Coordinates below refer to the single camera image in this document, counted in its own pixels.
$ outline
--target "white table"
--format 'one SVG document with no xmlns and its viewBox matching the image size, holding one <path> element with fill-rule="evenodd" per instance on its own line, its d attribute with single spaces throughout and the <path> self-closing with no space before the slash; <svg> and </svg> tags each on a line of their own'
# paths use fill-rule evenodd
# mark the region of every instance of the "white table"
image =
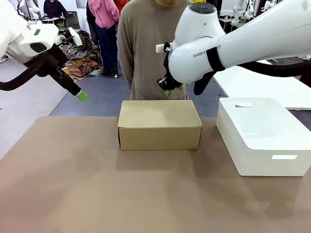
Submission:
<svg viewBox="0 0 311 233">
<path fill-rule="evenodd" d="M 60 18 L 57 18 L 57 17 L 54 17 L 54 18 L 48 18 L 48 19 L 43 19 L 42 21 L 45 22 L 45 23 L 49 23 L 49 22 L 53 22 L 57 19 L 60 19 Z"/>
<path fill-rule="evenodd" d="M 274 98 L 288 110 L 311 110 L 311 88 L 294 77 L 271 77 L 235 66 L 217 72 L 214 79 L 228 97 Z"/>
</svg>

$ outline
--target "black cable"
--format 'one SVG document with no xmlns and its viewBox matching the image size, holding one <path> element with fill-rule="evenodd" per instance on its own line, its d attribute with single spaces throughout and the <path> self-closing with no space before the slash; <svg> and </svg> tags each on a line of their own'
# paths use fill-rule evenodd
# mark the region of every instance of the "black cable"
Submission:
<svg viewBox="0 0 311 233">
<path fill-rule="evenodd" d="M 255 13 L 255 6 L 256 6 L 256 0 L 254 0 L 254 3 L 253 3 L 253 8 L 254 8 L 254 12 L 253 12 L 253 15 Z"/>
<path fill-rule="evenodd" d="M 249 62 L 238 65 L 253 72 L 273 77 L 292 77 L 303 74 L 311 74 L 311 61 L 305 61 L 292 65 L 276 66 L 259 62 Z"/>
<path fill-rule="evenodd" d="M 203 77 L 194 83 L 193 92 L 196 96 L 199 96 L 203 93 L 206 86 L 208 85 L 211 78 L 216 74 L 216 71 L 212 71 L 210 73 L 206 73 Z"/>
<path fill-rule="evenodd" d="M 0 82 L 0 90 L 2 91 L 12 91 L 16 88 L 24 85 L 26 82 L 28 82 L 41 68 L 43 62 L 37 62 L 35 65 L 31 68 L 28 68 L 24 72 L 22 72 L 20 75 L 18 75 L 16 78 L 8 81 L 8 82 Z"/>
<path fill-rule="evenodd" d="M 28 15 L 29 15 L 29 18 L 30 18 L 30 20 L 31 20 L 31 15 L 30 15 L 30 11 L 29 11 L 29 7 L 28 7 L 27 0 L 25 0 L 25 2 L 26 2 L 26 7 L 27 7 Z"/>
<path fill-rule="evenodd" d="M 20 14 L 20 12 L 19 12 L 19 8 L 20 8 L 20 2 L 21 2 L 21 0 L 18 0 L 18 5 L 17 5 L 17 8 L 16 8 L 16 11 L 17 11 L 17 14 L 19 15 L 19 16 L 21 16 L 22 18 L 24 18 L 24 19 L 26 19 L 26 17 L 25 16 L 22 16 L 21 14 Z"/>
<path fill-rule="evenodd" d="M 247 2 L 247 5 L 246 5 L 246 10 L 245 10 L 245 12 L 247 11 L 248 5 L 249 5 L 249 1 Z"/>
<path fill-rule="evenodd" d="M 33 0 L 33 2 L 34 2 L 34 4 L 39 8 L 39 6 L 38 6 L 38 4 L 36 3 L 36 1 L 35 0 Z"/>
</svg>

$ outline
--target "person sitting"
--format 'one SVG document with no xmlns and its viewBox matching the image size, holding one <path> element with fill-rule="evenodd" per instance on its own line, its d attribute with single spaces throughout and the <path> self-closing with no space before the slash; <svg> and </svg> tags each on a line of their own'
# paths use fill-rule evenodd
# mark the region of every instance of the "person sitting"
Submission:
<svg viewBox="0 0 311 233">
<path fill-rule="evenodd" d="M 45 0 L 43 12 L 45 17 L 59 18 L 54 20 L 56 26 L 59 22 L 63 22 L 66 27 L 65 17 L 67 16 L 67 11 L 58 0 Z"/>
</svg>

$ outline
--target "jeans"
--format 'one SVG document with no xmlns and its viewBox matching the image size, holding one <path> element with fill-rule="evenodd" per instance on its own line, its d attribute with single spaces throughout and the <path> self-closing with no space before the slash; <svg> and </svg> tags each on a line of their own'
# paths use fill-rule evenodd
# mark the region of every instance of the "jeans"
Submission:
<svg viewBox="0 0 311 233">
<path fill-rule="evenodd" d="M 100 42 L 101 54 L 104 62 L 104 73 L 118 74 L 118 47 L 116 38 L 116 25 L 111 28 L 100 28 L 96 25 L 97 36 Z"/>
</svg>

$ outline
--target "brown cardboard box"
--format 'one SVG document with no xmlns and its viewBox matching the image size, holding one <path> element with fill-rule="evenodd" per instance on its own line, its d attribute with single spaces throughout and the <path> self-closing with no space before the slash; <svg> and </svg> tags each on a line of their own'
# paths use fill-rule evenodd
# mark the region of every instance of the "brown cardboard box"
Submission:
<svg viewBox="0 0 311 233">
<path fill-rule="evenodd" d="M 191 100 L 123 101 L 121 150 L 198 149 L 202 122 Z"/>
</svg>

